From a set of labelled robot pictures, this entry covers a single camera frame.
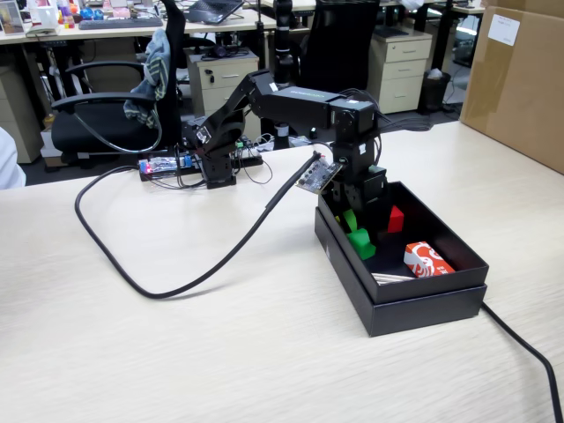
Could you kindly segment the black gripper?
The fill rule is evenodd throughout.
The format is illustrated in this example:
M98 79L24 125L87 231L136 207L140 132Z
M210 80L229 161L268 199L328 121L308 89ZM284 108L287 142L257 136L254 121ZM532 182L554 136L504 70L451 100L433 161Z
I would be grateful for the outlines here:
M331 200L343 210L349 232L358 230L354 213L359 213L360 226L369 233L379 230L379 213L389 210L389 187L386 170L376 165L352 175L340 170L332 180Z

